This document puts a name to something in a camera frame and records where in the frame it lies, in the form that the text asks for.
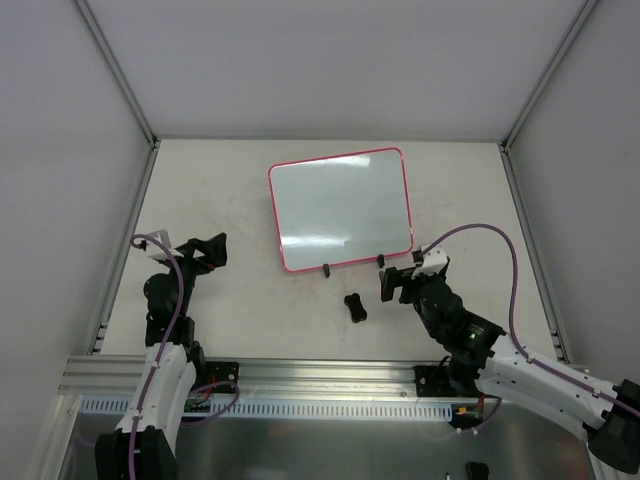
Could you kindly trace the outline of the red bone-shaped eraser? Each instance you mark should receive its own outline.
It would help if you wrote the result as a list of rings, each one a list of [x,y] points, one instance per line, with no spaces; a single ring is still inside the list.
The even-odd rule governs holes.
[[[361,296],[358,293],[348,294],[344,297],[344,304],[347,307],[351,321],[354,324],[367,320],[368,313],[364,308]]]

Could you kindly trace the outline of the pink framed whiteboard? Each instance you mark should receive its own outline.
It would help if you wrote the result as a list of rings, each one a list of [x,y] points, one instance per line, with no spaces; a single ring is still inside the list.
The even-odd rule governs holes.
[[[289,273],[375,261],[413,248],[406,162],[397,147],[274,164],[268,182]]]

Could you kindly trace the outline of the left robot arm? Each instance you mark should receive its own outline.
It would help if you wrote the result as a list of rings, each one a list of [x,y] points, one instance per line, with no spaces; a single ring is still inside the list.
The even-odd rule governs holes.
[[[131,246],[156,252],[150,257],[165,272],[143,285],[147,302],[143,373],[125,414],[94,446],[99,479],[176,479],[176,442],[184,405],[192,390],[208,381],[203,348],[195,340],[188,307],[198,277],[227,263],[227,235],[192,238],[175,248],[136,234]]]

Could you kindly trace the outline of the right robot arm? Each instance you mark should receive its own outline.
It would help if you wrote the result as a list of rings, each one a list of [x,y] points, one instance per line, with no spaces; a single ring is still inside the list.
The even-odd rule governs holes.
[[[639,385],[598,379],[516,342],[501,326],[466,309],[446,282],[445,261],[380,274],[381,299],[414,308],[449,354],[447,381],[515,403],[584,441],[593,456],[630,475],[639,471]]]

